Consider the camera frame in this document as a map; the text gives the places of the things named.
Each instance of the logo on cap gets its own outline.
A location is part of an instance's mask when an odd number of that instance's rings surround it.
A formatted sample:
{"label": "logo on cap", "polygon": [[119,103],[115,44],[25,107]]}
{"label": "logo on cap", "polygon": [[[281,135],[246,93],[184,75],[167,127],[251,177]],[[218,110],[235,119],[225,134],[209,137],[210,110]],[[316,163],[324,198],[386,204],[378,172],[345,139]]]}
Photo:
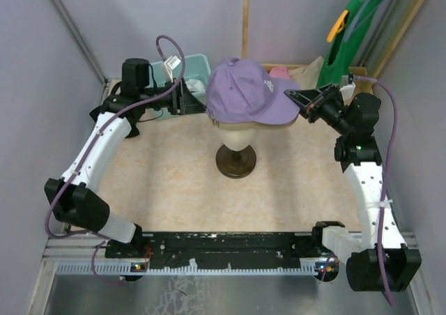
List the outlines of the logo on cap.
{"label": "logo on cap", "polygon": [[270,92],[272,93],[274,91],[274,85],[272,84],[272,81],[265,80],[264,83],[270,89]]}

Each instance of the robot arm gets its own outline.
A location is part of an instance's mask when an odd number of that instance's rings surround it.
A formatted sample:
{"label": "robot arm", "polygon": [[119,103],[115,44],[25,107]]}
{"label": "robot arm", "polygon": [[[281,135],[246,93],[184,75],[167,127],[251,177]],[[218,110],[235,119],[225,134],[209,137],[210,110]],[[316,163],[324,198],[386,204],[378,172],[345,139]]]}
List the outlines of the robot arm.
{"label": "robot arm", "polygon": [[382,244],[387,280],[391,291],[405,290],[421,265],[421,256],[417,249],[407,248],[394,221],[390,202],[380,200],[383,167],[372,136],[379,119],[380,100],[374,95],[359,93],[346,107],[339,87],[333,84],[316,90],[289,90],[286,94],[310,123],[322,118],[341,134],[336,141],[334,158],[341,163],[357,199],[362,241],[352,237],[337,222],[323,222],[315,227],[316,234],[321,235],[321,245],[346,264],[348,282],[354,291],[383,291],[376,245],[379,211],[384,207]]}
{"label": "robot arm", "polygon": [[[131,109],[122,117],[115,118],[100,133],[100,128],[116,113],[129,105],[140,102],[144,95],[156,95],[171,88],[171,83],[167,83],[163,88],[149,89],[145,87],[149,85],[148,61],[143,59],[128,59],[124,62],[121,85],[123,88],[119,95],[110,95],[101,106],[91,112],[90,115],[96,121],[93,132],[75,161],[62,174],[61,178],[47,181],[45,194],[49,202],[53,202],[61,188],[66,185],[65,181],[70,179],[73,173],[76,173],[66,191],[55,204],[53,210],[55,218],[60,222],[99,233],[111,240],[129,244],[129,247],[139,248],[142,238],[141,227],[113,214],[109,205],[96,194],[105,170],[119,144],[126,137],[139,134],[136,124],[144,114],[145,108],[161,109],[166,107],[171,114],[183,115],[203,113],[205,107],[188,91],[182,81],[165,98],[150,102],[146,106]],[[77,167],[81,164],[86,151],[90,149],[89,146],[93,140],[96,140],[93,148],[83,161],[82,167],[78,169]]]}

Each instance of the yellow handle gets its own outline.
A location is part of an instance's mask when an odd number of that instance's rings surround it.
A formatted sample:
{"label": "yellow handle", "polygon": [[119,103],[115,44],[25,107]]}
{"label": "yellow handle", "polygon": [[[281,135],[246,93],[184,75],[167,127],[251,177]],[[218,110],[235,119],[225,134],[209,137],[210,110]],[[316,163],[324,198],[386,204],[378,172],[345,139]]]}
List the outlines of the yellow handle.
{"label": "yellow handle", "polygon": [[339,16],[338,20],[334,23],[333,27],[331,28],[328,37],[327,42],[331,43],[333,39],[335,38],[336,34],[341,33],[344,28],[346,28],[346,16],[348,14],[347,10],[344,10],[342,14]]}

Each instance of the green bag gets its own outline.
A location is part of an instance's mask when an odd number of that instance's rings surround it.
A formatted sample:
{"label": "green bag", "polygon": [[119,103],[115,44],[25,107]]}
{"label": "green bag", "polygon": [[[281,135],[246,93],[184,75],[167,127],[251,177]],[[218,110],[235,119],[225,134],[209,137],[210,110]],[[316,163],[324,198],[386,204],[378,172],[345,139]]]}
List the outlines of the green bag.
{"label": "green bag", "polygon": [[370,0],[359,18],[361,25],[352,32],[347,42],[342,42],[344,33],[351,25],[352,20],[355,18],[356,13],[361,8],[362,0],[351,0],[346,10],[348,10],[347,23],[341,33],[336,34],[330,51],[322,66],[321,73],[319,75],[317,87],[324,86],[329,83],[340,84],[343,75],[348,75],[348,67],[351,65],[353,58],[355,57],[365,34],[368,32],[371,21],[375,15],[372,10],[381,3],[382,0]]}

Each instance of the cap brim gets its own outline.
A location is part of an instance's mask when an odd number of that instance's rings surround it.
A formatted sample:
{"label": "cap brim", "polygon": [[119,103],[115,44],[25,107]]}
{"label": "cap brim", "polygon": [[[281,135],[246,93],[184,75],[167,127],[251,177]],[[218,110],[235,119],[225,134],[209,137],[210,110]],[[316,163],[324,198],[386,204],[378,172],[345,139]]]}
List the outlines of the cap brim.
{"label": "cap brim", "polygon": [[300,108],[285,94],[285,90],[300,90],[292,80],[270,78],[274,85],[275,99],[270,108],[254,121],[266,125],[286,125],[299,115]]}

